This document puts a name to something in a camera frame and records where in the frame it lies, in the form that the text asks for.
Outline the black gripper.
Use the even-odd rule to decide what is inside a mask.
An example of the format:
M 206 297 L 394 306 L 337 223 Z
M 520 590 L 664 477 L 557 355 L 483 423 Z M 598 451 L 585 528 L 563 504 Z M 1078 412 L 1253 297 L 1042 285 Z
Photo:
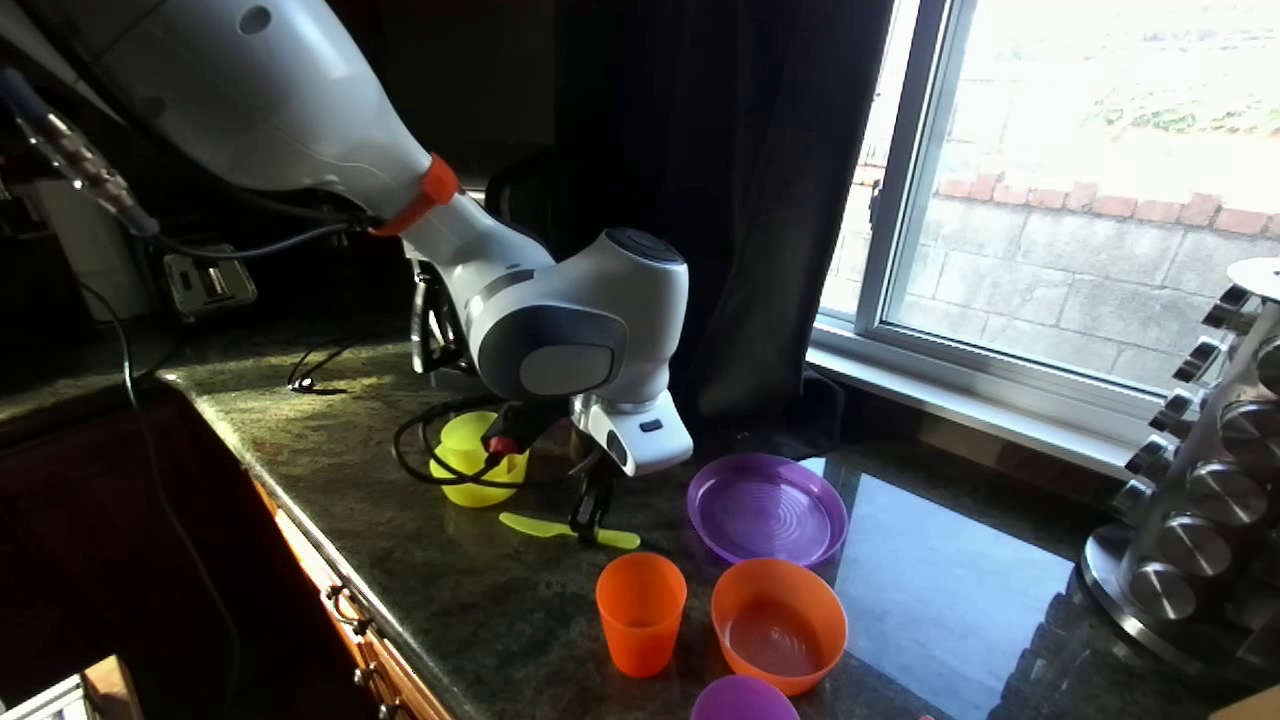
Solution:
M 567 467 L 567 477 L 574 478 L 574 515 L 602 515 L 611 507 L 619 467 L 608 451 L 593 446 Z

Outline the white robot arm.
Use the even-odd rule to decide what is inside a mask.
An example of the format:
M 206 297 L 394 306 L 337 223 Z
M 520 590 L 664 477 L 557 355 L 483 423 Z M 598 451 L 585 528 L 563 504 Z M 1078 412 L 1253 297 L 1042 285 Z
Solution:
M 394 116 L 326 0 L 2 0 L 2 35 L 84 99 L 249 193 L 330 193 L 405 243 L 441 340 L 507 405 L 563 405 L 629 477 L 692 456 L 667 393 L 683 254 L 608 229 L 571 254 L 463 195 Z

